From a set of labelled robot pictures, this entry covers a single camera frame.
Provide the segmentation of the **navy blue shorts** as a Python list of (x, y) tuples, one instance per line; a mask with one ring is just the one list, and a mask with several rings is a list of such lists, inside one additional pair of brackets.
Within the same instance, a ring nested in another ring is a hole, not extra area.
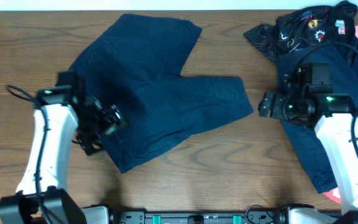
[(127, 121), (101, 140), (121, 173), (253, 112), (239, 77), (181, 76), (200, 34), (190, 21), (124, 14), (70, 66)]

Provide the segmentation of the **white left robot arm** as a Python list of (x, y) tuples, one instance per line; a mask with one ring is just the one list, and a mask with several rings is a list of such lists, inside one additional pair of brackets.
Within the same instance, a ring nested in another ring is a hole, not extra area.
[(102, 150), (101, 138), (126, 126), (114, 105), (104, 108), (82, 90), (63, 86), (36, 96), (8, 85), (6, 90), (34, 106), (35, 129), (22, 180), (12, 196), (0, 199), (3, 223), (110, 223), (105, 205), (80, 208), (67, 190), (72, 143), (87, 155)]

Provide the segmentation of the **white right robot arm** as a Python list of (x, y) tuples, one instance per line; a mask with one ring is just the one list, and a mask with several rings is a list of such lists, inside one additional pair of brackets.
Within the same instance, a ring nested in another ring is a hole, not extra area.
[(277, 223), (358, 223), (358, 117), (348, 95), (315, 93), (264, 94), (259, 115), (291, 121), (314, 130), (328, 156), (341, 197), (341, 216), (306, 206), (288, 206)]

